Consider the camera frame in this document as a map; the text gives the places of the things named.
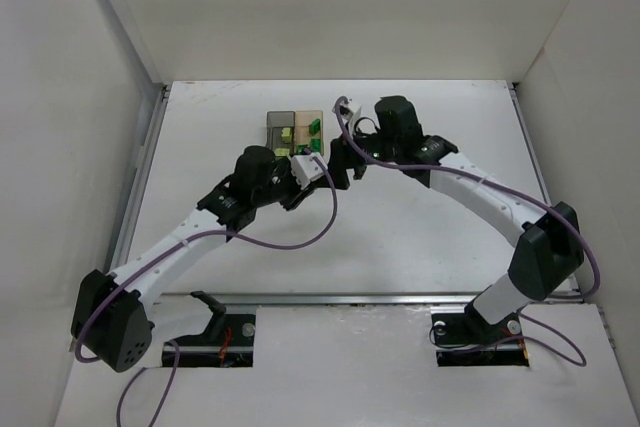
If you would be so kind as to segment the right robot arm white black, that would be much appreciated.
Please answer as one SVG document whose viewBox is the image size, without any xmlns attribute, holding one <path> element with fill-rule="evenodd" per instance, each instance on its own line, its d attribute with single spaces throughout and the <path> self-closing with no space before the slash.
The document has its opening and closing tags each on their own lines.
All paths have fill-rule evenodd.
<svg viewBox="0 0 640 427">
<path fill-rule="evenodd" d="M 513 249 L 498 280 L 475 296 L 460 314 L 434 323 L 443 345 L 496 341 L 499 327 L 521 308 L 548 299 L 584 261 L 586 252 L 575 210 L 550 207 L 493 180 L 457 146 L 426 135 L 414 105 L 404 96 L 381 98 L 374 106 L 378 125 L 358 130 L 359 111 L 348 98 L 334 106 L 342 135 L 338 170 L 361 177 L 367 166 L 398 170 L 423 186 L 464 206 L 500 233 Z"/>
</svg>

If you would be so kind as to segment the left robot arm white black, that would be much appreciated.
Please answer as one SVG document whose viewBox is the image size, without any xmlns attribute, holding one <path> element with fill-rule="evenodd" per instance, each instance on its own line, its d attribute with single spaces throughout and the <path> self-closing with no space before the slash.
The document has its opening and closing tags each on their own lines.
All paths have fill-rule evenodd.
<svg viewBox="0 0 640 427">
<path fill-rule="evenodd" d="M 84 277 L 71 325 L 76 360 L 124 372 L 155 342 L 217 339 L 226 320 L 221 302 L 202 291 L 177 304 L 162 304 L 161 296 L 211 251 L 232 239 L 247 241 L 242 231 L 258 209 L 280 204 L 293 210 L 329 178 L 318 153 L 276 157 L 266 147 L 247 147 L 233 173 L 156 245 L 108 274 L 94 270 Z"/>
</svg>

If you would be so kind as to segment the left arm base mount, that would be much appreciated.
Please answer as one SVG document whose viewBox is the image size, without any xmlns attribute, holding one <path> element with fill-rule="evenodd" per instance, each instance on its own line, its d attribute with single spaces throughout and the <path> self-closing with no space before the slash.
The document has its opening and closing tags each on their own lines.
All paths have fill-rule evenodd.
<svg viewBox="0 0 640 427">
<path fill-rule="evenodd" d="M 203 291 L 191 292 L 189 299 L 206 306 L 210 316 L 202 332 L 174 339 L 179 349 L 177 366 L 222 369 L 252 367 L 256 309 L 225 306 Z"/>
</svg>

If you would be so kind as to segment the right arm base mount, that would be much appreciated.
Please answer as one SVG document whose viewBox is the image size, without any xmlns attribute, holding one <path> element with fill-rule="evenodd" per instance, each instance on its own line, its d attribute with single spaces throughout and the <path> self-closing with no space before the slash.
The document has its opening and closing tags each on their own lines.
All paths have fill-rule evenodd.
<svg viewBox="0 0 640 427">
<path fill-rule="evenodd" d="M 439 367 L 528 367 L 522 326 L 516 313 L 495 325 L 464 312 L 431 315 L 429 340 Z"/>
</svg>

